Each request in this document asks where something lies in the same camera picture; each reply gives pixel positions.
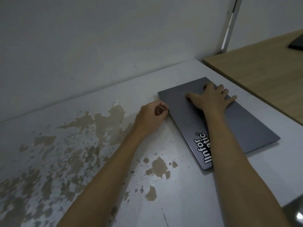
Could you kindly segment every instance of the white table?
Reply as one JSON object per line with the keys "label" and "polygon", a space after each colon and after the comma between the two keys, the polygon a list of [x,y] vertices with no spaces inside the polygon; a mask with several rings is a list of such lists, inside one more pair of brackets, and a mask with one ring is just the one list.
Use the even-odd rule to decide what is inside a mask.
{"label": "white table", "polygon": [[[15,223],[16,226],[38,225],[40,222],[40,226],[45,223],[45,226],[55,226],[84,185],[102,167],[104,157],[110,157],[119,146],[106,144],[98,154],[101,160],[98,166],[96,155],[85,161],[88,152],[85,147],[96,146],[95,143],[98,143],[95,124],[82,131],[77,127],[56,127],[75,121],[77,117],[84,116],[85,111],[89,111],[89,115],[101,113],[103,116],[109,116],[108,110],[116,102],[125,111],[121,124],[125,129],[134,121],[143,104],[158,98],[158,91],[202,77],[209,78],[217,85],[224,84],[230,90],[230,95],[238,95],[238,103],[281,137],[278,143],[249,154],[250,163],[269,186],[280,205],[285,205],[301,195],[303,127],[200,62],[190,60],[0,123],[0,183],[8,179],[11,184],[15,179],[17,185],[15,188],[10,187],[10,194],[14,196],[9,197],[4,183],[0,184],[0,212],[5,210],[0,213],[0,226],[12,225],[13,216],[19,218],[15,218],[16,223],[22,223]],[[48,138],[48,146],[43,148],[43,144],[37,144],[38,140],[37,145],[33,146],[37,136],[56,138],[53,143],[51,138]],[[23,149],[27,146],[28,149],[20,152],[22,144]],[[160,178],[145,173],[151,168],[152,161],[159,157],[164,160],[170,171],[169,179],[166,179],[165,175]],[[148,166],[143,162],[144,158],[149,158]],[[169,165],[172,161],[178,164],[176,168]],[[79,183],[81,175],[84,176],[83,182]],[[21,181],[19,184],[16,180],[18,177]],[[145,198],[150,185],[156,189],[157,198],[154,201],[147,201]],[[1,197],[3,191],[7,196]],[[109,226],[224,226],[213,173],[202,171],[196,164],[170,117],[157,132],[140,145],[117,201],[117,207],[118,213],[115,220],[111,217]]]}

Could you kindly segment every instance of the table surface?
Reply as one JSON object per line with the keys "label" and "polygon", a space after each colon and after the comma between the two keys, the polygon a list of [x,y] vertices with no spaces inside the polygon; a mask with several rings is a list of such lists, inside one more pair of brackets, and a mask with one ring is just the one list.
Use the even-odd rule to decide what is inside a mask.
{"label": "table surface", "polygon": [[205,59],[206,65],[303,125],[303,29]]}
{"label": "table surface", "polygon": [[[158,99],[158,91],[202,77],[224,84],[281,137],[248,155],[280,205],[302,194],[303,127],[190,60],[0,123],[0,226],[55,226],[117,149],[140,107]],[[146,174],[155,160],[162,177]],[[116,206],[108,226],[224,226],[213,172],[196,164],[171,117],[139,146]]]}

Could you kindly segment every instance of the left hand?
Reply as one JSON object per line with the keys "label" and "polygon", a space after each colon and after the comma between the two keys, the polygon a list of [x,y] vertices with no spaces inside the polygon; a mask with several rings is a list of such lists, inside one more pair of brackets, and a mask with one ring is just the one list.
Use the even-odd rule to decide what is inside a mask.
{"label": "left hand", "polygon": [[[155,114],[155,109],[158,106],[165,109],[160,115]],[[167,117],[169,113],[168,110],[169,107],[161,100],[156,100],[142,106],[134,121],[134,131],[141,135],[142,138],[145,138],[158,129]]]}

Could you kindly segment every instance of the light wood desk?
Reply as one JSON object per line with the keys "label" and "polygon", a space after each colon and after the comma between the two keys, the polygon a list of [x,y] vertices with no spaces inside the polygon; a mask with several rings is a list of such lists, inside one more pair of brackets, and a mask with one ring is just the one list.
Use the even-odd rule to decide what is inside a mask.
{"label": "light wood desk", "polygon": [[303,51],[287,48],[303,29],[204,60],[205,64],[303,125]]}

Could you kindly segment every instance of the laptop lid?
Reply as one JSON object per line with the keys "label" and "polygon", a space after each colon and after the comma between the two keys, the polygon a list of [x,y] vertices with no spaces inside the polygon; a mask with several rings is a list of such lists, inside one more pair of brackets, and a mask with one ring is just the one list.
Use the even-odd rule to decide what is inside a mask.
{"label": "laptop lid", "polygon": [[[203,170],[212,168],[207,123],[203,112],[196,108],[185,94],[203,94],[203,85],[207,82],[210,80],[204,77],[158,92],[160,99],[169,106],[169,113]],[[237,102],[227,107],[225,118],[245,153],[280,139]]]}

